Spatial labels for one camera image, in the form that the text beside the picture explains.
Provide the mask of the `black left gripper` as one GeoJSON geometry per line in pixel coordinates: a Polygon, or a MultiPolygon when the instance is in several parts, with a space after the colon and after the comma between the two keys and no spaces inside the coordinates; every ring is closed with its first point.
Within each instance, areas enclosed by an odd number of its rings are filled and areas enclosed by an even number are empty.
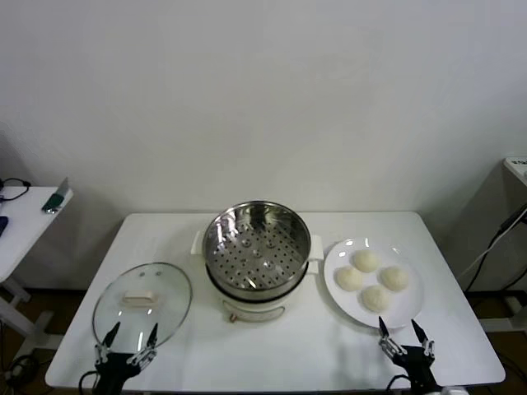
{"type": "Polygon", "coordinates": [[[151,330],[146,345],[135,355],[110,353],[110,348],[116,338],[119,327],[120,322],[117,322],[106,333],[102,343],[97,343],[95,346],[96,371],[99,375],[99,381],[94,388],[94,394],[120,395],[125,382],[139,375],[142,370],[140,366],[148,366],[157,355],[158,323],[151,330]]]}

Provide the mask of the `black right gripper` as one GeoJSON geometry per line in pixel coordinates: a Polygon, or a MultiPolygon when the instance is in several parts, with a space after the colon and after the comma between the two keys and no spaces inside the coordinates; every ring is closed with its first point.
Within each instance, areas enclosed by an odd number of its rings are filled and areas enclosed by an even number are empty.
{"type": "Polygon", "coordinates": [[[381,350],[392,356],[391,361],[405,370],[412,394],[433,394],[439,392],[439,385],[431,372],[435,358],[435,342],[427,337],[424,329],[411,320],[413,330],[421,343],[419,346],[400,346],[389,334],[382,317],[379,317],[381,350]]]}

